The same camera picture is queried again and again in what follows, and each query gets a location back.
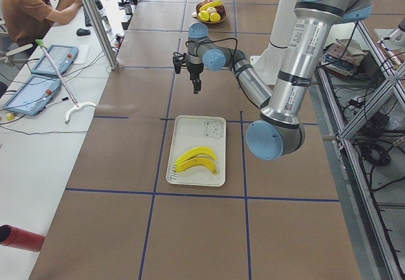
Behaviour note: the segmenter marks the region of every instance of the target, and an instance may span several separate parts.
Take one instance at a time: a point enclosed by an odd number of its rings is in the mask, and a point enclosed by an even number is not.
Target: cloth
[[[45,19],[51,11],[50,0],[3,0],[8,33],[19,46],[45,36],[53,24]]]

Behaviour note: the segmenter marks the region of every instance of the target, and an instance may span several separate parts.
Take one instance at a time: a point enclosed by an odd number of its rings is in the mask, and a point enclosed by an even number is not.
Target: black mouse
[[[89,35],[89,34],[90,34],[90,30],[87,29],[87,28],[79,28],[79,29],[76,31],[76,34],[77,34],[79,37],[82,37],[82,36],[84,36],[84,35]]]

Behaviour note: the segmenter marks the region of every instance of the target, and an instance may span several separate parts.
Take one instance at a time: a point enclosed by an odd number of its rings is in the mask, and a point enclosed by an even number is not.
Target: white table
[[[112,27],[108,34],[113,39],[116,33],[123,34],[121,18],[124,10],[118,9],[118,0],[101,0],[106,8]],[[76,30],[84,25],[83,8],[68,25],[55,25],[45,36],[44,43],[79,46],[89,45],[85,64],[72,66],[70,71],[88,65],[101,52],[96,33],[92,27],[90,36],[77,37]],[[31,58],[39,58],[38,48]],[[21,70],[9,90],[17,90],[30,76],[26,66]],[[72,78],[68,84],[79,102],[99,102],[109,77],[109,66],[102,57],[94,66]],[[53,100],[66,97],[64,88]],[[4,95],[0,106],[10,98]],[[65,114],[71,108],[71,100],[64,101],[42,111],[38,116],[25,116],[23,119],[6,125],[13,130],[32,132],[45,131],[87,131],[94,114],[93,107],[86,107],[71,116],[69,125],[64,124]],[[6,122],[6,111],[0,111],[1,121]],[[24,135],[0,128],[0,225],[10,224],[29,231],[47,234],[56,208],[70,176],[77,155],[85,138],[85,133]],[[0,247],[0,279],[28,279],[37,260],[38,253]]]

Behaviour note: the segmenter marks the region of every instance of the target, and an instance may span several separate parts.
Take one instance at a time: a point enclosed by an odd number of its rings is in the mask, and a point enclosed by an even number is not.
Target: banana
[[[205,5],[202,5],[200,7],[199,11],[207,10],[209,7],[219,7],[219,6],[223,6],[223,3],[220,0],[216,0],[216,1],[209,2]]]
[[[213,149],[207,147],[207,146],[198,146],[198,147],[194,147],[193,149],[190,149],[189,151],[185,152],[184,154],[182,154],[177,160],[175,165],[178,166],[180,163],[183,163],[191,158],[195,158],[199,155],[205,155],[208,156],[210,158],[212,158],[212,160],[217,160],[215,152]]]
[[[218,174],[214,161],[203,157],[192,158],[187,161],[184,161],[183,163],[180,163],[179,165],[176,166],[175,172],[181,173],[196,166],[204,166],[208,168],[214,175]]]

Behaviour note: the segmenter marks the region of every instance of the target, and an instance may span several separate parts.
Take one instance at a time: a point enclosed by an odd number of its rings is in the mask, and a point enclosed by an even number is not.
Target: red cylinder
[[[45,236],[10,225],[0,226],[0,245],[39,252]]]

